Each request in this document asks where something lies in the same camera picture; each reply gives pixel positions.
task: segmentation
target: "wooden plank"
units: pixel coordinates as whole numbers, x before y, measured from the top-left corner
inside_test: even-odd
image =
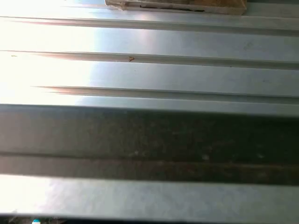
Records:
[[[106,0],[107,5],[128,7],[178,9],[205,13],[242,15],[247,0]]]

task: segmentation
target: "groove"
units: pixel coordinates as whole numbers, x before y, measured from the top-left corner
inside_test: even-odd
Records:
[[[8,175],[299,185],[298,166],[105,160],[28,154],[2,154],[0,162],[1,173]]]
[[[157,22],[157,21],[129,21],[129,20],[104,20],[104,19],[45,19],[23,17],[0,17],[2,21],[22,22],[40,25],[99,27],[99,28],[130,28],[130,29],[155,29],[174,31],[196,31],[251,35],[274,36],[299,36],[299,30],[273,29],[273,28],[244,28],[216,25],[202,25],[190,23]]]
[[[102,62],[131,62],[131,63],[157,63],[157,64],[185,64],[205,65],[236,68],[257,68],[277,70],[299,70],[299,63],[276,62],[258,60],[240,60],[186,56],[163,56],[163,55],[135,55],[135,54],[110,54],[110,53],[86,53],[86,52],[33,52],[33,51],[2,51],[0,53],[9,56],[42,56],[46,58],[102,61]]]
[[[178,99],[178,100],[201,100],[201,101],[226,101],[261,104],[288,104],[299,105],[299,98],[292,97],[269,97],[253,95],[230,95],[219,93],[195,93],[178,91],[145,91],[86,87],[62,87],[62,86],[36,86],[39,91],[82,96],[105,96],[105,97],[129,97],[129,98],[154,98],[154,99]]]

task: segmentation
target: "wooden board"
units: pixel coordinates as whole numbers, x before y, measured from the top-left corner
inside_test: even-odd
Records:
[[[106,4],[121,9],[142,7],[230,15],[242,15],[246,11],[246,0],[106,0]]]

